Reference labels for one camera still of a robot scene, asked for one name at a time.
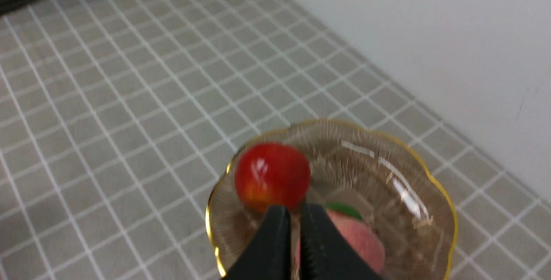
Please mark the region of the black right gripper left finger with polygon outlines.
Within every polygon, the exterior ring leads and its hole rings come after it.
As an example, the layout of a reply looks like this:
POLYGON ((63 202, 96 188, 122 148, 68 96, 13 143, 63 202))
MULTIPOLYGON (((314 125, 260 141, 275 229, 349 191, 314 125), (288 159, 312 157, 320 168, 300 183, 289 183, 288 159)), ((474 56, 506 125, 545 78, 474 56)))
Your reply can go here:
POLYGON ((291 215, 282 205, 267 209, 260 228, 223 280, 291 279, 291 215))

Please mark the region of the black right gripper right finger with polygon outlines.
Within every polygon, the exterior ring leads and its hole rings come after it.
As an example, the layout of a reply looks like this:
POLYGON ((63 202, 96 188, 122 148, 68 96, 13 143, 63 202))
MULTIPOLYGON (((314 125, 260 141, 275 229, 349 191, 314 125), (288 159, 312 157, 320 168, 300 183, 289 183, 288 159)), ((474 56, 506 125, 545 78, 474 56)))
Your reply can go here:
POLYGON ((381 280, 319 204, 304 203, 300 211, 301 280, 381 280))

